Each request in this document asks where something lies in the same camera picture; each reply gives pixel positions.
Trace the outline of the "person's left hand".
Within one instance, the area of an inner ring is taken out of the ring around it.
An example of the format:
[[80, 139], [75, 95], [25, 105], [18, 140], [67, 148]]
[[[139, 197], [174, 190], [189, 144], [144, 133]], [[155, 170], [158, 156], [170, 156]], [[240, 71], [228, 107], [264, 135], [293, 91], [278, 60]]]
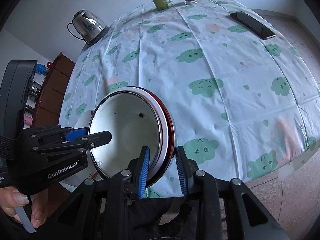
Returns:
[[[1, 189], [1, 209], [14, 220], [21, 223], [19, 215], [15, 208], [23, 207], [29, 203], [29, 199], [25, 194], [21, 194], [18, 189], [13, 186]], [[31, 208], [31, 224], [34, 228], [38, 228], [44, 224], [48, 217], [48, 190], [43, 190], [35, 194]]]

